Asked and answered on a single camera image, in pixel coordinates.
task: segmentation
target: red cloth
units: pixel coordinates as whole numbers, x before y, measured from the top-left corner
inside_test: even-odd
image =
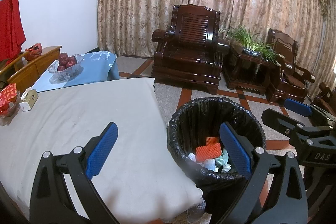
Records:
[[[19,0],[0,1],[0,61],[9,64],[21,52],[21,45],[26,41],[23,32]]]

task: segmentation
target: black trash bag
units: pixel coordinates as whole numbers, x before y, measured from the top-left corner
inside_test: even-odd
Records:
[[[168,149],[204,195],[245,179],[238,172],[217,173],[208,170],[188,157],[189,153],[195,153],[196,147],[206,145],[206,137],[219,136],[219,127],[223,122],[229,122],[237,134],[247,137],[253,146],[266,149],[266,137],[259,121],[250,111],[228,98],[189,101],[173,114],[169,122]]]

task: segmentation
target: red apple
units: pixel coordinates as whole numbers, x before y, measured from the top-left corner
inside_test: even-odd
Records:
[[[69,61],[74,61],[75,64],[77,64],[77,59],[76,59],[76,57],[74,55],[69,56]]]
[[[74,61],[69,61],[67,64],[66,64],[66,67],[69,68],[73,65],[75,65],[76,63]]]
[[[68,54],[66,52],[61,53],[58,57],[58,61],[59,61],[60,65],[65,66],[69,61]]]
[[[62,70],[65,70],[65,66],[63,66],[63,65],[59,65],[59,66],[57,67],[57,71],[62,71]]]

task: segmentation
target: silver bolt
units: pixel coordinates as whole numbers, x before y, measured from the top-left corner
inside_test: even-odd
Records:
[[[264,150],[262,147],[260,147],[260,146],[256,147],[256,148],[255,148],[255,151],[256,151],[258,154],[262,154],[263,152],[265,152],[265,150]]]
[[[45,159],[46,158],[49,158],[49,156],[50,156],[50,152],[49,151],[45,151],[44,153],[43,153],[43,155],[42,155]]]
[[[290,159],[293,159],[293,158],[295,158],[295,155],[294,155],[294,153],[293,153],[293,152],[291,152],[291,151],[287,152],[287,156],[288,156]]]
[[[82,152],[83,148],[81,148],[80,146],[76,146],[74,149],[73,149],[73,152],[75,154],[79,154],[80,152]]]

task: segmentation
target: blue tablecloth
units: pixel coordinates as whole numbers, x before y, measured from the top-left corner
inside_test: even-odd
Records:
[[[67,86],[120,79],[116,57],[116,54],[108,51],[84,54],[80,74],[68,80],[60,81],[55,75],[46,70],[33,85],[32,89],[35,89],[37,92],[42,92]]]

